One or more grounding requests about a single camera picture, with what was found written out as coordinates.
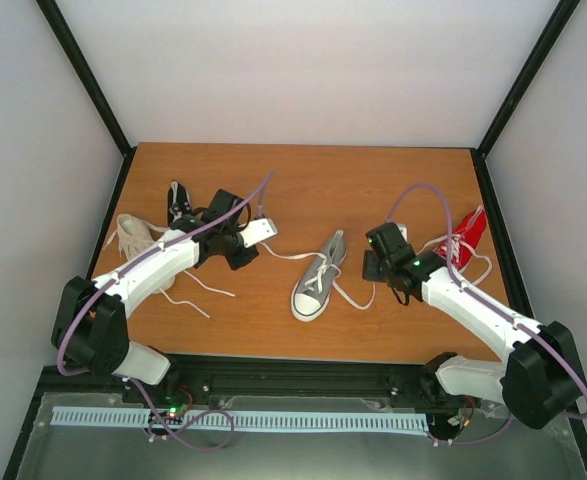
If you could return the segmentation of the white lace of grey sneaker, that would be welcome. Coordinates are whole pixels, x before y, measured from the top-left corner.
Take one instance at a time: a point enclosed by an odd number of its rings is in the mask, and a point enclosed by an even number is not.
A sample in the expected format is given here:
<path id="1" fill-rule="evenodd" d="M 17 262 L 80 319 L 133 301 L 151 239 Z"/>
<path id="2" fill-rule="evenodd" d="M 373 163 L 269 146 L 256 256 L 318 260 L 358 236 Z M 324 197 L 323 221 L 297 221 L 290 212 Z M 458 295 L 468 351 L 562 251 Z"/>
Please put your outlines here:
<path id="1" fill-rule="evenodd" d="M 305 253 L 299 253 L 299 254 L 294 254 L 294 255 L 280 255 L 280 254 L 276 253 L 267 243 L 261 242 L 260 245 L 262 247 L 264 247 L 270 255 L 272 255 L 276 258 L 279 258 L 279 259 L 283 259 L 283 260 L 302 260 L 302 259 L 305 259 L 305 258 L 308 258 L 311 256 L 315 256 L 315 257 L 320 258 L 321 264 L 318 267 L 318 272 L 311 276 L 311 279 L 309 281 L 310 285 L 316 284 L 318 288 L 324 287 L 323 276 L 326 274 L 327 271 L 334 270 L 337 272 L 337 275 L 331 281 L 331 285 L 339 293 L 339 295 L 342 296 L 352 307 L 354 307 L 355 309 L 360 310 L 360 311 L 365 311 L 373 305 L 374 300 L 375 300 L 375 296 L 376 296 L 376 287 L 375 286 L 372 287 L 371 298 L 369 299 L 369 301 L 366 304 L 364 304 L 364 305 L 358 304 L 337 283 L 337 279 L 342 274 L 342 271 L 340 270 L 340 268 L 337 265 L 330 263 L 328 260 L 328 257 L 326 255 L 324 255 L 323 253 L 305 252 Z"/>

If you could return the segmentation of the grey low-top sneaker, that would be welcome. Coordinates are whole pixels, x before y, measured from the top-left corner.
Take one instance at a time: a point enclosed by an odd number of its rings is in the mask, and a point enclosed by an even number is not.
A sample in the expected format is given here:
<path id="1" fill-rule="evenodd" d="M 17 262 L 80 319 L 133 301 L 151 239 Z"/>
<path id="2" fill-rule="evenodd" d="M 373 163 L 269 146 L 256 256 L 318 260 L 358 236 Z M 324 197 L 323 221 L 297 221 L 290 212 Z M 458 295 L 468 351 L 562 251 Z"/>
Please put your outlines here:
<path id="1" fill-rule="evenodd" d="M 347 254 L 343 230 L 336 230 L 296 283 L 291 295 L 293 316 L 302 322 L 319 317 L 327 308 L 333 281 Z"/>

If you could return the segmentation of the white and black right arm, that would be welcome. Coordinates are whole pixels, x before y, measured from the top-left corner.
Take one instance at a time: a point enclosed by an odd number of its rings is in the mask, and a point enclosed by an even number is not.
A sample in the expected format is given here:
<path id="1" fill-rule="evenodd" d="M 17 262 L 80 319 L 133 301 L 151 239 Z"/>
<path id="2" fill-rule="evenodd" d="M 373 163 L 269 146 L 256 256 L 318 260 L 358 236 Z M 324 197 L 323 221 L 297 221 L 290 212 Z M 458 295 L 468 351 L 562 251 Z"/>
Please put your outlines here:
<path id="1" fill-rule="evenodd" d="M 554 321 L 527 318 L 449 270 L 433 252 L 417 254 L 403 227 L 384 223 L 366 234 L 362 276 L 386 283 L 398 302 L 423 302 L 456 320 L 496 355 L 495 361 L 444 353 L 425 366 L 428 400 L 469 396 L 497 402 L 527 427 L 540 430 L 586 390 L 571 331 Z"/>

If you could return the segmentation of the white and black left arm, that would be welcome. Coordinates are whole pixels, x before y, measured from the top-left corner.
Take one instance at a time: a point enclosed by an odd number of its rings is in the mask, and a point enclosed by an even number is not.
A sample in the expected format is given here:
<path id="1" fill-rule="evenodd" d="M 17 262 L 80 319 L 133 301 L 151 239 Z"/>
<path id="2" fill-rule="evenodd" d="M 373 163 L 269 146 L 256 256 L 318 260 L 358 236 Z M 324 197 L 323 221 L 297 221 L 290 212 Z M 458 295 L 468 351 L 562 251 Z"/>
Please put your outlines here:
<path id="1" fill-rule="evenodd" d="M 257 257 L 257 244 L 277 233 L 264 216 L 240 223 L 248 201 L 225 190 L 206 208 L 194 208 L 188 191 L 172 182 L 166 227 L 120 215 L 114 237 L 126 262 L 93 279 L 75 277 L 64 287 L 52 332 L 57 368 L 64 376 L 92 373 L 145 383 L 159 402 L 174 400 L 181 378 L 161 351 L 130 339 L 127 321 L 150 296 L 165 292 L 177 274 L 212 256 L 237 270 Z"/>

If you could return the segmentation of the white lace of black sneaker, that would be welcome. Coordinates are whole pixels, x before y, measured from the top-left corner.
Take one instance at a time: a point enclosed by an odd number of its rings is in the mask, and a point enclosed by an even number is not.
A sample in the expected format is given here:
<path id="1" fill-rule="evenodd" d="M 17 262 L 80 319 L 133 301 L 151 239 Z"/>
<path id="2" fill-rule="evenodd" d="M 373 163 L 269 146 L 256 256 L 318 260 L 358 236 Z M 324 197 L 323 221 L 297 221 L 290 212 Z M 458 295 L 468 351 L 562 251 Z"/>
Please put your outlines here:
<path id="1" fill-rule="evenodd" d="M 167 209 L 167 223 L 171 224 L 176 218 L 181 216 L 181 209 L 178 199 L 178 182 L 172 181 L 168 192 L 168 209 Z"/>

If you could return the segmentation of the black high-top sneaker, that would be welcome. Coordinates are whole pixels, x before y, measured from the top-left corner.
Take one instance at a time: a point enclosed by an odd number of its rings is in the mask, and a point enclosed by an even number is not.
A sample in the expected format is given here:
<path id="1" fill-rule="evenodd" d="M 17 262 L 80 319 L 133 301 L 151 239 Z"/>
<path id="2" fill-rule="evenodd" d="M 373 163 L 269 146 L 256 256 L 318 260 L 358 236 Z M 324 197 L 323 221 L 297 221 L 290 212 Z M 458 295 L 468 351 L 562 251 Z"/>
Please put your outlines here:
<path id="1" fill-rule="evenodd" d="M 177 219 L 191 212 L 189 191 L 177 180 L 173 180 L 167 192 L 167 224 L 171 226 Z"/>

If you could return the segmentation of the white lace of red sneaker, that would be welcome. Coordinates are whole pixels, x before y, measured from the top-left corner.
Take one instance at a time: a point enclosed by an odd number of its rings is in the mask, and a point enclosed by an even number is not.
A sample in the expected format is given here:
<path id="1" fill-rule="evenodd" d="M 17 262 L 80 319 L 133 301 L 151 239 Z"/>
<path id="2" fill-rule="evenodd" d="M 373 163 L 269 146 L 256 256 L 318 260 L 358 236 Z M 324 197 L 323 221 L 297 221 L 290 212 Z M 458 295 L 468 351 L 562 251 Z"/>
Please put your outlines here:
<path id="1" fill-rule="evenodd" d="M 436 248 L 439 247 L 441 243 L 446 243 L 446 236 L 443 235 L 441 237 L 434 238 L 432 240 L 427 241 L 422 248 L 419 250 L 419 253 L 422 253 L 424 250 L 435 246 Z M 476 250 L 466 241 L 462 239 L 460 234 L 453 235 L 453 252 L 456 254 L 460 254 L 462 251 L 466 250 L 470 253 L 474 258 L 484 260 L 487 264 L 486 270 L 476 279 L 473 281 L 475 286 L 479 286 L 491 273 L 493 269 L 493 263 L 491 259 L 486 255 L 480 255 L 476 252 Z"/>

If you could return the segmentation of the red high-top sneaker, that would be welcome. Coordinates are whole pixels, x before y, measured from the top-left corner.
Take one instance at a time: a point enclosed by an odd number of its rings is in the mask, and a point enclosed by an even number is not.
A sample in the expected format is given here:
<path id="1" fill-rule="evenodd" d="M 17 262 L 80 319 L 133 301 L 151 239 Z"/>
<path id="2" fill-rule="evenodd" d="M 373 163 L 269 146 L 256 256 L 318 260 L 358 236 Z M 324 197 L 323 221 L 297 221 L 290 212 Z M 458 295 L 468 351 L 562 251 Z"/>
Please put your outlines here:
<path id="1" fill-rule="evenodd" d="M 490 265 L 490 259 L 477 252 L 477 247 L 487 228 L 485 209 L 479 205 L 467 214 L 461 223 L 452 231 L 450 241 L 451 263 L 462 273 L 473 258 L 482 259 Z"/>

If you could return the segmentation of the white high-top sneaker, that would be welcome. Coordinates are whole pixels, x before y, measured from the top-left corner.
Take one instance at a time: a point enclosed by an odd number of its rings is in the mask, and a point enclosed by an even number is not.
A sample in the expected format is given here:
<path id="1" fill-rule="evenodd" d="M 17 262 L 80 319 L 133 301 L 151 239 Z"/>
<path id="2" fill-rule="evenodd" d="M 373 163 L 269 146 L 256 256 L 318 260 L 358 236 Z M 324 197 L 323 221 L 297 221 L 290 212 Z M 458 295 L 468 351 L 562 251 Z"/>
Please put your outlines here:
<path id="1" fill-rule="evenodd" d="M 167 227 L 156 226 L 131 214 L 120 214 L 116 219 L 118 250 L 127 260 L 154 245 L 152 233 L 164 234 Z"/>

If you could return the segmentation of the black aluminium frame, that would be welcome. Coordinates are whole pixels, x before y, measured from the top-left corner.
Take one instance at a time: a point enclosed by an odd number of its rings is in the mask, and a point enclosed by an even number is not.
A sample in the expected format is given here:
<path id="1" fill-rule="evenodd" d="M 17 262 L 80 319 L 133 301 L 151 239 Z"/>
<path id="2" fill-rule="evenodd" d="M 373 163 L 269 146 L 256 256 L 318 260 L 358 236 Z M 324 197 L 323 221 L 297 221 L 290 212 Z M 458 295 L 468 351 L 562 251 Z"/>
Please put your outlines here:
<path id="1" fill-rule="evenodd" d="M 38 0 L 36 3 L 122 156 L 122 165 L 105 215 L 105 218 L 110 220 L 114 215 L 116 203 L 121 196 L 133 164 L 136 149 L 127 140 L 57 2 Z M 486 165 L 486 158 L 578 5 L 578 0 L 558 2 L 479 146 L 470 151 L 480 193 L 488 208 L 488 225 L 496 236 L 494 244 L 497 248 L 497 259 L 502 269 L 502 281 L 506 288 L 507 297 L 513 307 L 524 313 L 530 312 L 531 304 L 511 240 L 506 232 L 506 225 Z M 206 359 L 203 356 L 199 356 L 197 359 L 207 366 L 222 366 L 226 369 L 238 368 L 240 371 L 238 385 L 243 393 L 248 392 L 251 387 L 256 388 L 259 392 L 264 392 L 270 386 L 282 385 L 297 387 L 301 393 L 306 394 L 310 388 L 302 380 L 305 373 L 312 373 L 319 379 L 327 381 L 330 388 L 336 388 L 340 380 L 336 374 L 339 366 L 336 362 L 235 357 Z M 5 478 L 16 478 L 23 466 L 27 443 L 34 436 L 35 415 L 42 404 L 42 397 L 45 393 L 119 393 L 121 390 L 121 387 L 112 380 L 92 376 L 65 377 L 59 374 L 56 368 L 45 367 L 4 472 Z"/>

